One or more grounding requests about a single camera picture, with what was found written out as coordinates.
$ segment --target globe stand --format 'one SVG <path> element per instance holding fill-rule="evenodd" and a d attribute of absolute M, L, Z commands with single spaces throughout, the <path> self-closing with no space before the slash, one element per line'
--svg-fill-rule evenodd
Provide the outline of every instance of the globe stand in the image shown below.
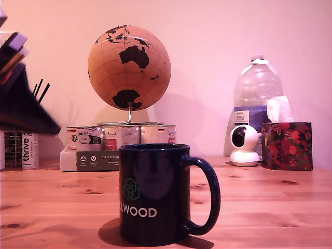
<path fill-rule="evenodd" d="M 125 125 L 163 125 L 163 123 L 157 122 L 141 122 L 141 123 L 131 123 L 131 113 L 132 113 L 132 102 L 129 102 L 129 112 L 128 120 L 123 122 L 106 122 L 106 123 L 97 123 L 98 126 L 125 126 Z"/>

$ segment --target navy blue mug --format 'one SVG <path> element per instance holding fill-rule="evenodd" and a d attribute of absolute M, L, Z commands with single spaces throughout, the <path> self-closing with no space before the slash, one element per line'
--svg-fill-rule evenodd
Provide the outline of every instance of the navy blue mug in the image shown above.
<path fill-rule="evenodd" d="M 120 147 L 120 234 L 134 244 L 172 244 L 188 234 L 202 235 L 217 222 L 220 188 L 211 165 L 190 157 L 185 144 Z M 200 167 L 210 186 L 211 210 L 199 226 L 190 220 L 189 167 Z"/>

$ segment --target wood grain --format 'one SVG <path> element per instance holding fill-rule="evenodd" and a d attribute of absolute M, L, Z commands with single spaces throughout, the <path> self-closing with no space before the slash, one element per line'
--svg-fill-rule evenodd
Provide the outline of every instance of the wood grain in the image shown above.
<path fill-rule="evenodd" d="M 206 158 L 222 192 L 216 226 L 165 248 L 332 248 L 332 171 L 240 168 Z M 1 171 L 1 248 L 119 248 L 118 172 L 62 173 L 46 160 L 38 170 Z M 210 191 L 191 169 L 191 217 L 204 224 Z"/>

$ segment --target thrive can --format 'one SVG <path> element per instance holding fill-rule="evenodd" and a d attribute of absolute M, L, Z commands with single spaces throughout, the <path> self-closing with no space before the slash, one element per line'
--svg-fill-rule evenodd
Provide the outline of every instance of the thrive can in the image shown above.
<path fill-rule="evenodd" d="M 140 143 L 139 126 L 105 126 L 105 150 L 119 150 L 122 145 Z"/>
<path fill-rule="evenodd" d="M 35 169 L 39 165 L 38 134 L 22 133 L 22 168 Z"/>
<path fill-rule="evenodd" d="M 102 150 L 103 135 L 103 128 L 99 126 L 67 126 L 67 141 L 65 150 Z"/>
<path fill-rule="evenodd" d="M 176 126 L 145 125 L 141 126 L 141 143 L 175 143 Z"/>

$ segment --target wall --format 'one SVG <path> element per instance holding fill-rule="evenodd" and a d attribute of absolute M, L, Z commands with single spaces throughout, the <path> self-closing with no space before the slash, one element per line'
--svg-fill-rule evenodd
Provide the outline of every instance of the wall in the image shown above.
<path fill-rule="evenodd" d="M 62 126 L 126 118 L 93 91 L 87 58 L 102 33 L 130 24 L 154 33 L 172 64 L 165 95 L 134 113 L 134 121 L 177 124 L 177 141 L 190 144 L 193 155 L 223 155 L 224 148 L 228 154 L 234 85 L 250 56 L 263 53 L 279 73 L 295 120 L 312 122 L 315 166 L 332 169 L 330 0 L 3 0 L 2 7 L 9 16 L 2 31 L 29 38 L 30 86 L 50 82 L 43 106 Z M 41 155 L 58 156 L 64 130 L 59 138 L 42 137 Z"/>

